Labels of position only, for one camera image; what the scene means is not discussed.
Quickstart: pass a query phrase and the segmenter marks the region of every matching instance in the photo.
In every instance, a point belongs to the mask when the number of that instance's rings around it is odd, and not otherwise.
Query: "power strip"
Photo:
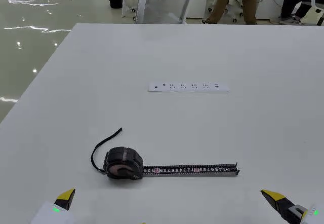
[[[150,92],[228,92],[228,87],[217,82],[152,82],[148,86]]]

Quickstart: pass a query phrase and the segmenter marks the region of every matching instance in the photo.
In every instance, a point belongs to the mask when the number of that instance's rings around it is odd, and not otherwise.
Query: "person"
[[[282,25],[300,25],[300,20],[305,17],[311,6],[307,4],[301,4],[297,10],[295,16],[292,16],[292,12],[296,4],[300,2],[311,2],[311,0],[283,0],[281,9],[281,16],[279,23]],[[324,0],[316,0],[316,3],[324,4]]]
[[[203,20],[203,24],[217,24],[222,18],[229,0],[217,0],[211,15]],[[246,24],[257,24],[255,13],[257,11],[257,0],[242,0],[243,2],[243,15]]]

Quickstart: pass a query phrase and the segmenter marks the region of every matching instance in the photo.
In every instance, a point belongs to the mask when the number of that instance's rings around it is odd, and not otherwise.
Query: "shiny floor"
[[[0,122],[76,23],[133,23],[132,16],[122,18],[108,0],[0,0]]]

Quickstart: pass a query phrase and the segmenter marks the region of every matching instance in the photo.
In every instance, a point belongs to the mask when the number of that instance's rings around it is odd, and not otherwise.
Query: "tape measure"
[[[143,177],[158,176],[237,176],[239,170],[236,164],[213,165],[171,165],[171,166],[144,166],[142,157],[136,150],[126,147],[115,147],[107,152],[103,169],[96,166],[93,155],[98,147],[116,137],[122,128],[112,136],[96,145],[91,154],[91,163],[95,169],[107,174],[113,179],[141,179]]]

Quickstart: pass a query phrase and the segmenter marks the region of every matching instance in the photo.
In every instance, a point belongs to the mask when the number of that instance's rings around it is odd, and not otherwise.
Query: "white table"
[[[72,187],[77,224],[285,223],[260,189],[305,207],[324,198],[323,35],[322,27],[77,25],[0,124],[2,223],[28,223]],[[217,80],[230,92],[147,92],[164,80]],[[97,164],[111,147],[129,146],[146,164],[238,161],[241,173],[108,180],[90,154],[121,126]]]

